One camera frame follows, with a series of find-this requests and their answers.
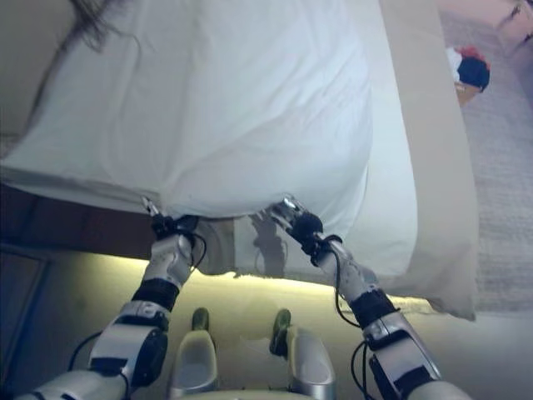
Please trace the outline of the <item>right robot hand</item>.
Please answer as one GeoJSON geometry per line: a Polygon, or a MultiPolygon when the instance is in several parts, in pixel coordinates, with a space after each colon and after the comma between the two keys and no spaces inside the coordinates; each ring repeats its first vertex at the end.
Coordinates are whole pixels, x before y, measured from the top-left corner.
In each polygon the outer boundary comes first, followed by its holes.
{"type": "Polygon", "coordinates": [[[273,203],[266,213],[300,245],[313,266],[320,267],[329,255],[338,260],[332,243],[341,243],[341,239],[336,235],[325,236],[321,219],[293,196],[273,203]]]}

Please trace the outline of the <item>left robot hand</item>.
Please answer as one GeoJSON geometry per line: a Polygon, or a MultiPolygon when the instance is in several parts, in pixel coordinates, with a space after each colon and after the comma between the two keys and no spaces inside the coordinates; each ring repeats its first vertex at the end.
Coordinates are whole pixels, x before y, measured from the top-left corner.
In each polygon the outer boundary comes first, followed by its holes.
{"type": "Polygon", "coordinates": [[[194,238],[199,218],[192,215],[171,217],[161,212],[155,203],[148,197],[142,196],[143,207],[150,215],[151,228],[157,238],[162,240],[173,235],[182,235],[190,241],[194,238]]]}

